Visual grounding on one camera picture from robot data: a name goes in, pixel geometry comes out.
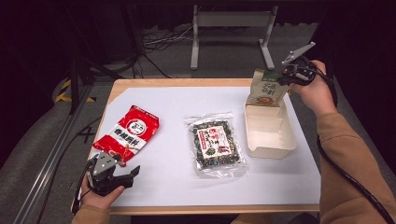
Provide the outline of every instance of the seaweed package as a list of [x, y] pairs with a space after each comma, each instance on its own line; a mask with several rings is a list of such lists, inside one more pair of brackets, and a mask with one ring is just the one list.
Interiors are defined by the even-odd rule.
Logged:
[[185, 119], [200, 177], [240, 177], [248, 173], [232, 118], [231, 113], [221, 113]]

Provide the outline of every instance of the dark background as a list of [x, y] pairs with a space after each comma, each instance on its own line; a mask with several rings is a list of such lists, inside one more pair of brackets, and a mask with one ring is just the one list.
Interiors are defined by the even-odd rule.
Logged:
[[[268, 7], [219, 3], [221, 10]], [[276, 23], [319, 22], [311, 59], [338, 79], [367, 133], [395, 173], [393, 71], [396, 45], [390, 1], [279, 1]], [[0, 6], [0, 166], [26, 131], [53, 107], [52, 94], [80, 56], [95, 63], [133, 62], [144, 28], [172, 31], [191, 23], [192, 5], [71, 4], [2, 1]], [[213, 8], [203, 1], [204, 7]]]

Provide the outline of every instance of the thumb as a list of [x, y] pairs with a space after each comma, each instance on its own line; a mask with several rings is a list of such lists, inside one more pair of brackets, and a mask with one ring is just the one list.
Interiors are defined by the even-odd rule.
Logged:
[[111, 193], [107, 194], [106, 198], [111, 202], [114, 202], [118, 197], [120, 197], [120, 195], [124, 192], [124, 190], [125, 190], [124, 186], [119, 186], [118, 188], [111, 191]]

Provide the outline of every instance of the gray floor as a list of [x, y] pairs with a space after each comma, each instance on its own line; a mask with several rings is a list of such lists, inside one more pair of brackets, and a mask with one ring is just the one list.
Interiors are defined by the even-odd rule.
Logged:
[[[286, 58], [290, 50], [297, 49], [308, 43], [315, 31], [315, 24], [298, 26], [276, 26], [272, 32], [269, 50], [272, 54], [276, 70], [281, 70], [280, 62]], [[246, 29], [242, 34], [235, 34], [223, 29], [207, 30], [200, 36], [200, 61], [197, 71], [190, 70], [191, 41], [186, 39], [163, 51], [153, 51], [149, 58], [171, 77], [252, 77], [256, 68], [264, 68], [265, 63], [257, 39], [260, 31]], [[147, 59], [141, 57], [141, 64], [135, 68], [143, 77], [164, 77]], [[125, 77], [133, 77], [131, 70], [122, 73]], [[63, 83], [54, 90], [54, 99]], [[111, 91], [112, 81], [106, 77], [97, 78], [90, 96], [96, 98], [94, 103], [85, 103], [78, 118], [70, 130], [65, 142], [70, 142], [74, 135], [91, 121], [100, 118], [105, 109], [107, 97]], [[396, 178], [383, 162], [369, 135], [355, 117], [353, 109], [339, 89], [339, 110], [346, 116], [355, 130], [365, 139], [378, 160], [381, 171], [388, 181], [393, 193], [396, 192]], [[301, 99], [293, 94], [291, 97], [297, 116], [302, 125], [305, 137], [311, 147], [314, 158], [318, 162], [316, 151], [316, 127], [313, 113], [308, 110]], [[20, 211], [25, 198], [34, 185], [48, 155], [58, 140], [66, 120], [69, 118], [70, 103], [58, 102], [29, 130], [15, 147], [7, 163], [0, 171], [0, 223], [12, 223]], [[92, 126], [96, 132], [99, 122]], [[64, 153], [57, 170], [49, 200], [40, 223], [70, 223], [73, 218], [70, 205], [74, 197], [76, 182], [87, 160], [93, 136], [85, 141], [79, 136], [71, 142]], [[36, 223], [47, 189], [38, 200], [29, 223]], [[273, 223], [288, 223], [297, 214], [272, 214]], [[111, 223], [130, 223], [129, 217], [113, 216]]]

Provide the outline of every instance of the red and white package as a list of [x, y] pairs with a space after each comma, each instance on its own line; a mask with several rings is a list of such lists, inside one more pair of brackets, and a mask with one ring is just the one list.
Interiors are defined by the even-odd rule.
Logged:
[[93, 143], [93, 147], [110, 156], [121, 155], [120, 165], [125, 165], [149, 141], [160, 127], [159, 119], [133, 105], [110, 133]]

